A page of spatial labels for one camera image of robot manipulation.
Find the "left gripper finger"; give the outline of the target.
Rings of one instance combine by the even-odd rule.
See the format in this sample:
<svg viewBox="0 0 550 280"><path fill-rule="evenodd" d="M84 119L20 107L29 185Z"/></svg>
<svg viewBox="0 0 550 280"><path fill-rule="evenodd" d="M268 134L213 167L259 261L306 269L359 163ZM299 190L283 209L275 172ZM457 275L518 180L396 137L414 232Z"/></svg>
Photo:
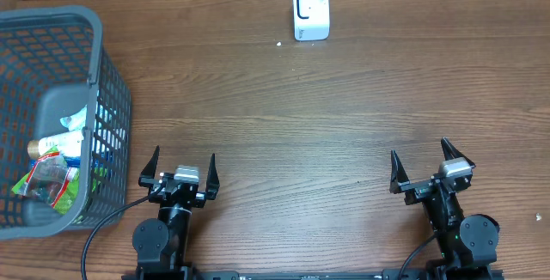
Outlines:
<svg viewBox="0 0 550 280"><path fill-rule="evenodd" d="M215 200L219 191L220 182L216 168L216 155L211 155L209 170L205 186L205 199Z"/></svg>
<svg viewBox="0 0 550 280"><path fill-rule="evenodd" d="M158 163L158 157L160 154L160 146L157 145L153 155L151 156L150 160L142 170L140 177L141 178L154 178L156 176L156 167Z"/></svg>

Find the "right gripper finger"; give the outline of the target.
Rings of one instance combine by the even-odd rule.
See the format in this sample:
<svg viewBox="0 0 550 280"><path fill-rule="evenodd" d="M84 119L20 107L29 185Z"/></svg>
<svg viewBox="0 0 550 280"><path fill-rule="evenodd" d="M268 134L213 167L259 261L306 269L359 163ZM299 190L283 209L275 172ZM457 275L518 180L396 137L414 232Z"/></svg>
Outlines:
<svg viewBox="0 0 550 280"><path fill-rule="evenodd" d="M406 170L403 167L399 156L394 149L391 150L391 174L389 191L391 193L401 193L405 186L410 184L410 180L406 174Z"/></svg>
<svg viewBox="0 0 550 280"><path fill-rule="evenodd" d="M440 141L443 151L443 156L446 161L463 158L471 168L475 168L475 163L459 151L447 137L443 137Z"/></svg>

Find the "white tube with gold cap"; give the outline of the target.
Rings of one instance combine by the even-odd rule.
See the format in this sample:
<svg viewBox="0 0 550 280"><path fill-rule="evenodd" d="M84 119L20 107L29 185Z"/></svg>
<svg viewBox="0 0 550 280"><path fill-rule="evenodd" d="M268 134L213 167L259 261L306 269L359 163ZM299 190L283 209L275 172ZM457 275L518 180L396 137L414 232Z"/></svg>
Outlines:
<svg viewBox="0 0 550 280"><path fill-rule="evenodd" d="M27 144L27 153L31 159L37 160L51 148L55 148L65 157L80 157L84 136L81 130L67 131L39 140L32 140Z"/></svg>

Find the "teal white snack packet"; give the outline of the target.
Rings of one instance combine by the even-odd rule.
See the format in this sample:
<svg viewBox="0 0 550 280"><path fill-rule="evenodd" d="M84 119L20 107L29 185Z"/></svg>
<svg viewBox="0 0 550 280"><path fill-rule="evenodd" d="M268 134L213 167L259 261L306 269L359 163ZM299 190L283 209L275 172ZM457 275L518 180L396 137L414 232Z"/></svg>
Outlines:
<svg viewBox="0 0 550 280"><path fill-rule="evenodd" d="M73 113L70 116L62 117L59 123L68 131L81 130L86 125L88 106L85 105L81 110ZM99 116L104 122L108 122L112 119L113 114L106 111L104 106L97 104L95 108L95 114Z"/></svg>

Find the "green clear snack bag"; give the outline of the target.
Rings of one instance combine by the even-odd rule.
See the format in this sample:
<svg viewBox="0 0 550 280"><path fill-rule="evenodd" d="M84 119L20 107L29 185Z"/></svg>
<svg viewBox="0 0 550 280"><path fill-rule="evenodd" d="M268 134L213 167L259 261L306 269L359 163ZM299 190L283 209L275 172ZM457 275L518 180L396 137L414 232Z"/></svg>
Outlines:
<svg viewBox="0 0 550 280"><path fill-rule="evenodd" d="M33 198L65 215L76 201L79 190L78 167L70 166L56 147L52 147L38 160L11 191Z"/></svg>

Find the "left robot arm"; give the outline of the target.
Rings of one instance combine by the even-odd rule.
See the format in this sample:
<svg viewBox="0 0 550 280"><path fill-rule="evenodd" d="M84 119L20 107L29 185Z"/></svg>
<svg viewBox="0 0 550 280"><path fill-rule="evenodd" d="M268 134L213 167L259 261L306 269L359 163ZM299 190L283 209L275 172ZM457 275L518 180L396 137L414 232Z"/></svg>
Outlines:
<svg viewBox="0 0 550 280"><path fill-rule="evenodd" d="M201 191L195 167L179 165L172 173L156 174L159 155L160 149L156 148L138 179L138 184L148 190L145 200L159 205L158 214L135 228L132 246L137 253L137 267L121 278L201 279L197 267L184 258L193 210L214 200L219 191L216 157L210 159L205 189Z"/></svg>

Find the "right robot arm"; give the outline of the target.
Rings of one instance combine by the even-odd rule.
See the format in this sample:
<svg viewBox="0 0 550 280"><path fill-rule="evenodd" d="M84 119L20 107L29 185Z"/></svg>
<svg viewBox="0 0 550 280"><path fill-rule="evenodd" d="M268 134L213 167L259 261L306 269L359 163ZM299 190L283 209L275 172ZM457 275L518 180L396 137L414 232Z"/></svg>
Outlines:
<svg viewBox="0 0 550 280"><path fill-rule="evenodd" d="M390 153L389 191L403 193L407 205L422 204L432 235L406 258L394 279L501 279L493 271L497 261L500 226L484 214L465 216L457 194L472 185L476 165L448 138L441 139L444 160L429 179L412 183L395 150ZM409 271L412 260L432 241L440 259L433 259L417 271Z"/></svg>

